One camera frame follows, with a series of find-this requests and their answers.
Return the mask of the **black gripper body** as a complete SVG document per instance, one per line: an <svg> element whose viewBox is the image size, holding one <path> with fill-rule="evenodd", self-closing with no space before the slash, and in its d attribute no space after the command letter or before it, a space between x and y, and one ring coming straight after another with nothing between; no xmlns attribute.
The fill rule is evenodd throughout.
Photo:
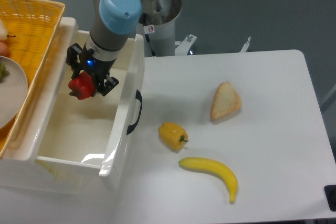
<svg viewBox="0 0 336 224"><path fill-rule="evenodd" d="M109 61L103 61L98 59L94 55L94 49L87 49L86 46L81 48L77 43L71 45L67 49L66 64L71 67L74 64L80 64L82 71L89 74L93 81L93 75L105 78L106 75L110 75L110 69L112 68L115 59Z"/></svg>

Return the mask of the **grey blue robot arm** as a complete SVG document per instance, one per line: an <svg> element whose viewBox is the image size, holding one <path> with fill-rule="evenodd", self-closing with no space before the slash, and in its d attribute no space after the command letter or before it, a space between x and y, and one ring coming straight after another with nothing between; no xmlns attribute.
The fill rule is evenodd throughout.
<svg viewBox="0 0 336 224"><path fill-rule="evenodd" d="M145 37L145 51L153 57L173 56L175 20L182 0L93 0L95 20L83 46L68 48L72 69L68 87L79 100L107 95L118 85L110 69L133 32Z"/></svg>

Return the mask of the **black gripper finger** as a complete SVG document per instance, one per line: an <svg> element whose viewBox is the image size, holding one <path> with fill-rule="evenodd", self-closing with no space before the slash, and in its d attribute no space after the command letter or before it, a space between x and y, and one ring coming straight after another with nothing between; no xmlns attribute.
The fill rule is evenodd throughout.
<svg viewBox="0 0 336 224"><path fill-rule="evenodd" d="M101 94L103 97L113 90L118 84L119 80L115 77L106 75L105 78L101 78L100 76L93 75L95 92Z"/></svg>
<svg viewBox="0 0 336 224"><path fill-rule="evenodd" d="M73 80L74 78L78 77L78 75L81 73L82 67L80 64L74 64L71 65L71 69L72 69L71 79Z"/></svg>

